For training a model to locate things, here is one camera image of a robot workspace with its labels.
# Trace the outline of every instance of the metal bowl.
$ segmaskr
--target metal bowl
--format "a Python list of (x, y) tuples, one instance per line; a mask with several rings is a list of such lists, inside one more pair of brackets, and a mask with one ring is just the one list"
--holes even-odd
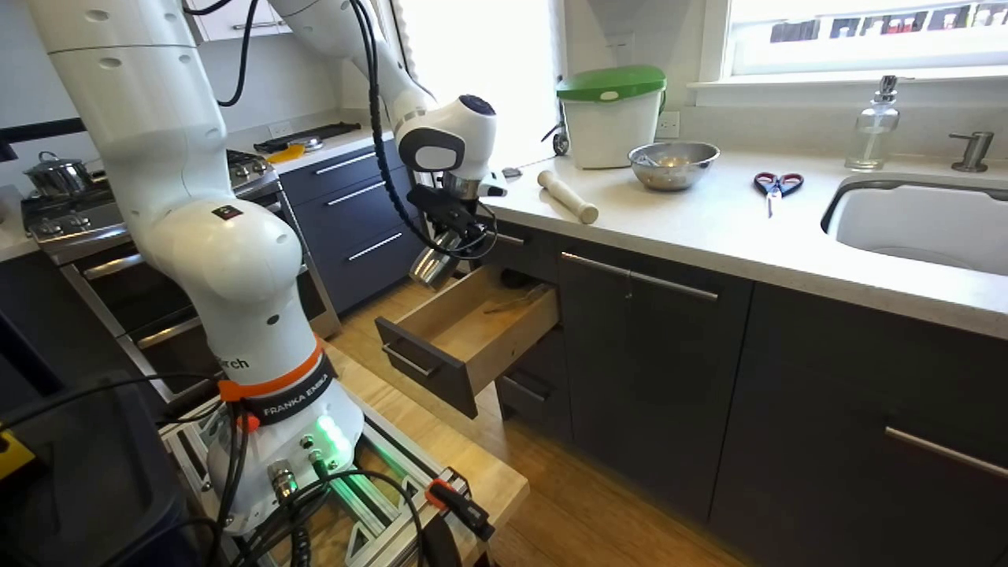
[(631, 167), (646, 188), (683, 193), (715, 157), (715, 145), (653, 141), (631, 152)]

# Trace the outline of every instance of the wooden drawer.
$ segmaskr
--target wooden drawer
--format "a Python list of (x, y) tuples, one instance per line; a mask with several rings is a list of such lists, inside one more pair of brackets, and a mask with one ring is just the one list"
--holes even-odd
[(511, 289), (499, 278), (478, 267), (411, 315), (378, 319), (387, 363), (466, 415), (476, 415), (476, 390), (558, 325), (550, 285)]

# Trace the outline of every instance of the cable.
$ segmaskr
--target cable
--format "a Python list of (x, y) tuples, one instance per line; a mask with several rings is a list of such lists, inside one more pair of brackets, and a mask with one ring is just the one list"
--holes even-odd
[(231, 94), (228, 100), (217, 100), (217, 106), (234, 106), (234, 105), (241, 105), (242, 94), (245, 94), (250, 44), (253, 44), (256, 10), (260, 10), (260, 0), (253, 0), (253, 4), (250, 4), (250, 13), (245, 13), (242, 52), (241, 52), (241, 77), (235, 77), (235, 86), (234, 86), (234, 94)]
[(284, 540), (297, 524), (306, 524), (323, 504), (327, 504), (327, 497), (335, 493), (327, 483), (337, 483), (337, 479), (354, 479), (354, 476), (365, 476), (365, 479), (378, 479), (384, 485), (392, 485), (411, 507), (411, 518), (414, 518), (414, 529), (417, 529), (417, 559), (427, 562), (421, 558), (429, 554), (427, 550), (427, 529), (421, 529), (421, 518), (420, 518), (420, 510), (414, 504), (414, 497), (408, 493), (408, 489), (384, 476), (384, 472), (372, 472), (372, 469), (340, 469), (340, 472), (332, 472), (311, 485), (306, 485), (297, 497), (293, 497), (293, 518), (282, 524), (288, 514), (276, 507), (260, 529), (256, 534), (250, 538), (250, 549), (253, 549), (253, 559), (260, 559), (266, 550), (271, 550), (276, 540)]
[(207, 405), (205, 411), (170, 420), (170, 421), (202, 421), (202, 420), (216, 415), (221, 405), (223, 405), (223, 399), (217, 395), (216, 405)]
[(93, 395), (93, 392), (105, 392), (105, 390), (117, 390), (117, 388), (128, 388), (128, 383), (149, 383), (149, 380), (159, 380), (159, 377), (205, 377), (205, 374), (144, 374), (144, 377), (100, 380), (94, 388), (81, 388), (81, 390), (69, 390), (63, 395), (52, 395), (42, 405), (25, 410), (25, 411), (19, 411), (13, 420), (0, 420), (0, 429), (25, 426), (25, 421), (33, 421), (33, 420), (39, 420), (39, 415), (44, 415), (52, 410), (61, 410), (61, 405), (77, 404), (77, 399)]
[(421, 558), (429, 554), (429, 544), (427, 544), (429, 538), (421, 532), (421, 518), (420, 518), (420, 510), (417, 510), (411, 490), (396, 479), (392, 479), (384, 472), (376, 472), (376, 469), (360, 469), (360, 467), (332, 472), (332, 476), (326, 476), (326, 483), (354, 479), (354, 476), (378, 479), (378, 483), (392, 485), (408, 500), (411, 518), (414, 518), (414, 529), (417, 529), (417, 562), (421, 567), (427, 562)]
[(134, 558), (137, 558), (140, 550), (144, 550), (144, 549), (151, 549), (155, 540), (162, 540), (164, 534), (179, 532), (179, 529), (188, 529), (188, 525), (216, 529), (216, 524), (205, 518), (205, 515), (186, 515), (186, 518), (179, 518), (179, 524), (170, 524), (170, 525), (164, 525), (164, 529), (159, 529), (159, 532), (149, 532), (149, 534), (137, 538), (137, 540), (126, 544), (111, 562), (134, 562)]
[(242, 483), (245, 449), (250, 449), (245, 411), (234, 410), (231, 411), (231, 439), (228, 439), (228, 476), (223, 476), (221, 507), (217, 507), (217, 518), (216, 518), (216, 538), (210, 538), (205, 562), (217, 562), (217, 554), (221, 554), (221, 544), (223, 544), (223, 525), (228, 525), (234, 497), (235, 497), (241, 483)]
[(186, 0), (184, 0), (184, 13), (186, 14), (210, 14), (210, 13), (217, 13), (217, 10), (223, 10), (231, 0), (217, 0), (217, 4), (210, 4), (210, 5), (202, 5), (202, 10), (192, 10)]
[(408, 213), (408, 203), (403, 203), (400, 193), (394, 188), (392, 167), (387, 167), (387, 153), (384, 153), (384, 141), (381, 141), (378, 40), (376, 40), (372, 14), (370, 14), (370, 10), (363, 5), (363, 0), (350, 0), (350, 5), (354, 5), (354, 14), (357, 14), (357, 26), (360, 26), (360, 33), (363, 33), (363, 48), (365, 48), (372, 145), (376, 145), (378, 171), (381, 171), (384, 188), (387, 188), (387, 196), (392, 196), (392, 203), (396, 206), (400, 220), (411, 225), (411, 233), (414, 233), (420, 241), (427, 241), (429, 248), (434, 248), (434, 251), (441, 251), (441, 254), (452, 254), (452, 258), (474, 258), (474, 254), (464, 251), (464, 248), (470, 248), (470, 246), (443, 248), (443, 246), (434, 241), (427, 231), (420, 231), (420, 225), (414, 223), (414, 217)]

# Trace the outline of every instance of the bottle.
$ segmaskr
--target bottle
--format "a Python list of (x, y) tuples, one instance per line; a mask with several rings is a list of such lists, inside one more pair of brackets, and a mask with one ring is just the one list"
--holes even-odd
[(854, 152), (847, 153), (847, 171), (881, 171), (888, 157), (888, 141), (900, 121), (896, 106), (896, 76), (881, 76), (875, 96), (856, 112)]

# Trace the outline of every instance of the faucet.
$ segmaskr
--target faucet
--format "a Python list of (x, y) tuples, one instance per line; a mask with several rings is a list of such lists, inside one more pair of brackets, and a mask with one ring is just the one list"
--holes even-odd
[(949, 135), (949, 138), (964, 138), (966, 141), (964, 157), (956, 159), (952, 171), (970, 171), (970, 174), (983, 174), (985, 171), (983, 157), (985, 157), (989, 141), (995, 138), (995, 132), (977, 129), (970, 135)]

